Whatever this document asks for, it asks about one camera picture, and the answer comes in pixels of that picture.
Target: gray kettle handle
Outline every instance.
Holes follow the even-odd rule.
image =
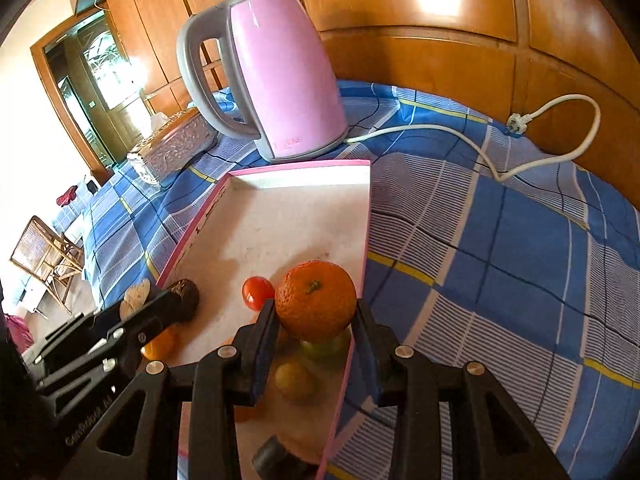
[[[260,132],[250,124],[242,124],[226,116],[214,99],[200,62],[200,45],[213,38],[226,36],[228,7],[211,7],[191,16],[178,33],[176,54],[184,85],[198,111],[220,133],[241,140],[260,139]]]

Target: power cord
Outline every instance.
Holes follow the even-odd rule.
[[[555,99],[552,99],[544,106],[540,107],[538,110],[531,114],[525,114],[521,116],[520,114],[512,114],[511,117],[507,120],[507,129],[512,134],[524,134],[527,129],[527,123],[531,120],[535,119],[539,115],[543,114],[552,106],[557,105],[558,103],[562,103],[564,101],[572,101],[572,100],[582,100],[590,102],[595,108],[595,115],[593,117],[593,123],[591,124],[591,129],[589,133],[581,142],[580,146],[570,151],[569,153],[565,153],[564,155],[551,156],[549,158],[540,158],[539,160],[533,160],[531,162],[526,162],[525,164],[521,164],[516,166],[512,170],[506,172],[498,172],[496,170],[494,164],[489,160],[489,156],[485,153],[485,151],[480,148],[475,142],[470,140],[468,137],[465,137],[461,132],[454,130],[453,128],[448,128],[447,126],[440,126],[439,124],[408,124],[407,126],[393,126],[392,128],[383,128],[382,130],[376,130],[375,132],[370,132],[368,134],[358,136],[358,137],[350,137],[349,139],[345,139],[344,142],[361,142],[362,140],[371,139],[372,137],[377,137],[378,135],[390,134],[392,132],[400,132],[402,130],[440,130],[441,132],[447,132],[452,135],[455,135],[461,140],[464,140],[469,146],[471,146],[478,155],[485,161],[489,170],[491,171],[492,177],[498,182],[504,182],[508,178],[515,176],[523,171],[530,170],[531,168],[538,168],[540,166],[546,166],[547,164],[559,164],[560,162],[566,162],[568,160],[574,160],[574,158],[582,155],[587,148],[593,142],[596,134],[598,133],[598,128],[600,127],[600,107],[597,102],[594,101],[587,95],[582,94],[567,94]]]

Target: pink kettle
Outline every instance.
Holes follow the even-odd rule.
[[[220,110],[200,63],[218,40],[244,123]],[[298,0],[225,0],[191,16],[178,34],[178,66],[203,117],[222,134],[254,140],[269,162],[322,155],[342,142],[347,121],[329,58]]]

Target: chair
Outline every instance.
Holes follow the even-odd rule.
[[[64,233],[57,234],[40,218],[33,216],[22,232],[10,261],[43,283],[55,300],[71,314],[65,300],[71,279],[82,272],[81,258],[82,249]],[[64,287],[62,295],[56,284]]]

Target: wooden door frame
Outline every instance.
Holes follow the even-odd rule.
[[[76,150],[80,153],[82,160],[84,160],[89,167],[91,175],[102,185],[107,182],[113,172],[111,170],[107,170],[100,162],[100,159],[94,153],[91,145],[84,138],[76,120],[73,118],[71,113],[69,113],[68,108],[66,108],[65,101],[62,98],[60,89],[56,84],[56,79],[53,77],[53,73],[51,72],[51,68],[47,62],[47,56],[44,53],[44,49],[48,44],[66,34],[70,28],[74,27],[78,23],[90,16],[93,16],[96,12],[100,12],[100,9],[97,9],[97,7],[86,10],[77,16],[71,16],[64,22],[60,23],[57,27],[51,29],[31,46],[31,56],[33,57],[33,62],[35,63],[36,70],[40,76],[40,81],[42,81],[44,91],[47,93],[49,101],[51,102],[53,109],[56,111],[56,115],[66,130],[69,139],[71,139]]]

